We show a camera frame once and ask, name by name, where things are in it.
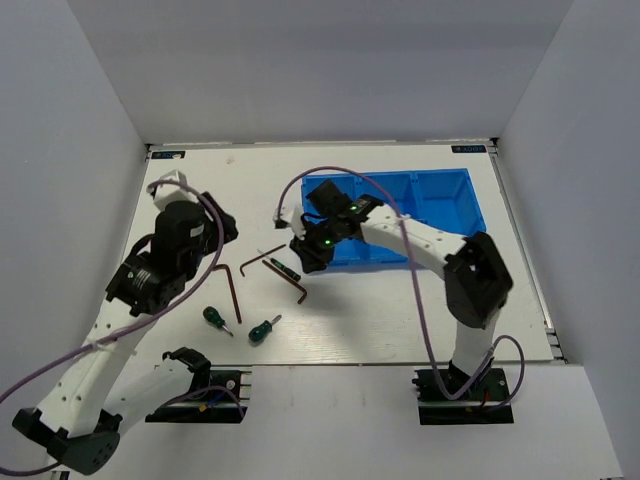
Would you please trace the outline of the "black green precision screwdriver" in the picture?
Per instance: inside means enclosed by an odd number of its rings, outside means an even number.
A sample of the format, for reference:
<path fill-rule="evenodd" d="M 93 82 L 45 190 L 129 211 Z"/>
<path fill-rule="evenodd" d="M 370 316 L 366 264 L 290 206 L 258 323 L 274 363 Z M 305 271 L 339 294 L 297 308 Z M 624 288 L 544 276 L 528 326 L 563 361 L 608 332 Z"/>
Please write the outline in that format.
<path fill-rule="evenodd" d="M 272 257 L 269 253 L 263 252 L 259 250 L 259 253 L 266 258 L 276 269 L 285 274 L 288 278 L 293 280 L 294 282 L 299 282 L 301 280 L 301 275 L 295 272 L 293 269 L 284 265 L 281 261 Z"/>

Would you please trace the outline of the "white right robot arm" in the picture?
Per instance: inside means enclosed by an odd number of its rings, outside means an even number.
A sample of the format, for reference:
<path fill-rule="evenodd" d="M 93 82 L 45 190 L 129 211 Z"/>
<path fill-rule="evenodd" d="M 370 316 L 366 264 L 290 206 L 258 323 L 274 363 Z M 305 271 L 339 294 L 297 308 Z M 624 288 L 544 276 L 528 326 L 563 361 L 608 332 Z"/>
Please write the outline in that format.
<path fill-rule="evenodd" d="M 448 377 L 436 383 L 448 400 L 472 399 L 484 391 L 495 351 L 495 327 L 513 287 L 492 237 L 439 230 L 397 213 L 375 196 L 351 199 L 330 180 L 308 199 L 320 215 L 318 222 L 307 220 L 299 205 L 280 206 L 274 214 L 276 228 L 292 231 L 290 247 L 304 273 L 326 269 L 343 240 L 382 247 L 427 268 L 443 281 L 446 306 L 457 322 Z"/>

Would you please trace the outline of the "small brown hex key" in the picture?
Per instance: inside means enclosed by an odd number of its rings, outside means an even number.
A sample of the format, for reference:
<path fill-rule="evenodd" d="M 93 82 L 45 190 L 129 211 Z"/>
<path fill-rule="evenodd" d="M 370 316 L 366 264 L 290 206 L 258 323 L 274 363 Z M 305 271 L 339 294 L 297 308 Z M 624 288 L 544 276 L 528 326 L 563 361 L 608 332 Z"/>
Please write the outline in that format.
<path fill-rule="evenodd" d="M 261 260 L 263 260 L 263 259 L 265 259 L 267 257 L 270 257 L 273 253 L 278 252 L 279 250 L 282 250 L 285 247 L 286 247 L 286 244 L 281 244 L 281 245 L 278 245 L 278 246 L 276 246 L 274 248 L 271 248 L 269 250 L 260 251 L 257 256 L 245 261 L 244 263 L 242 263 L 239 266 L 240 275 L 242 277 L 245 277 L 246 276 L 245 270 L 249 265 L 252 265 L 255 262 L 258 262 L 258 261 L 261 261 Z"/>

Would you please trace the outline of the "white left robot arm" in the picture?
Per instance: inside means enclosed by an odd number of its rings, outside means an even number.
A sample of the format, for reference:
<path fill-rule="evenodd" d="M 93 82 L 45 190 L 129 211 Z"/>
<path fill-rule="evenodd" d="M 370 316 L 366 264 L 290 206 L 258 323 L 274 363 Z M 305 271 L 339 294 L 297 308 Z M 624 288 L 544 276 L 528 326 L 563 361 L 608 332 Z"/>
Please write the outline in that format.
<path fill-rule="evenodd" d="M 199 399 L 211 387 L 210 362 L 181 347 L 138 385 L 112 390 L 154 323 L 189 293 L 187 283 L 207 256 L 238 236 L 235 219 L 203 192 L 152 192 L 159 210 L 152 233 L 140 238 L 106 288 L 100 314 L 83 345 L 65 355 L 70 366 L 36 406 L 20 409 L 13 428 L 58 464 L 91 475 L 113 456 L 121 436 L 164 401 Z"/>

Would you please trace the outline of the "medium brown hex key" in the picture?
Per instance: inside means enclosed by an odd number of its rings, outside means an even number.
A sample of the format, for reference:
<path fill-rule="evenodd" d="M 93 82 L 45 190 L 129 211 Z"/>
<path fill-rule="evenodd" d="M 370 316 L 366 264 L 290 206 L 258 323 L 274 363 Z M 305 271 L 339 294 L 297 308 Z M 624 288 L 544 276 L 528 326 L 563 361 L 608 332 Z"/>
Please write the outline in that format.
<path fill-rule="evenodd" d="M 281 270 L 279 270 L 277 267 L 273 266 L 269 262 L 262 260 L 261 263 L 265 267 L 267 267 L 269 270 L 271 270 L 273 273 L 278 275 L 281 279 L 285 280 L 288 284 L 296 288 L 301 293 L 300 297 L 296 302 L 298 305 L 301 305 L 306 300 L 308 291 L 302 285 L 300 285 L 297 281 L 290 278 L 287 274 L 285 274 L 284 272 L 282 272 Z"/>

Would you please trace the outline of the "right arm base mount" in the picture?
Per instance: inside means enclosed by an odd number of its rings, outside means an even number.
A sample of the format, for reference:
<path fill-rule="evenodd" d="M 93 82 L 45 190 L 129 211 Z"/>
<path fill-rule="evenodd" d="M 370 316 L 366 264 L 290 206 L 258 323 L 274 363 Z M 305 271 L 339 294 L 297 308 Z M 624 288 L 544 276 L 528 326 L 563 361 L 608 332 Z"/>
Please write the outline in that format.
<path fill-rule="evenodd" d="M 492 368 L 461 398 L 447 400 L 438 389 L 431 369 L 419 369 L 412 379 L 417 393 L 419 422 L 422 426 L 468 426 L 513 424 L 514 416 L 505 372 Z"/>

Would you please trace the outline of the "large brown hex key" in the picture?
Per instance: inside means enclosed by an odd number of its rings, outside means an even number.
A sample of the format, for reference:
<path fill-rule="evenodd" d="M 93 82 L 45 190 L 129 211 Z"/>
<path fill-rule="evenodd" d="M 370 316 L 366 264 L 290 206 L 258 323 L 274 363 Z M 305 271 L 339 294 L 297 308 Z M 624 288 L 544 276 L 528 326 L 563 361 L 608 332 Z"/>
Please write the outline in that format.
<path fill-rule="evenodd" d="M 241 325 L 243 323 L 243 318 L 242 318 L 241 308 L 240 308 L 239 299 L 238 299 L 238 295 L 237 295 L 237 290 L 236 290 L 236 287 L 235 287 L 235 282 L 234 282 L 234 278 L 233 278 L 233 274 L 232 274 L 231 268 L 227 264 L 220 264 L 220 265 L 216 265 L 214 267 L 213 271 L 214 272 L 223 271 L 225 273 L 226 278 L 227 278 L 227 284 L 228 284 L 229 292 L 230 292 L 230 295 L 231 295 L 231 300 L 232 300 L 234 312 L 235 312 L 235 315 L 236 315 L 236 320 L 237 320 L 237 323 L 239 325 Z"/>

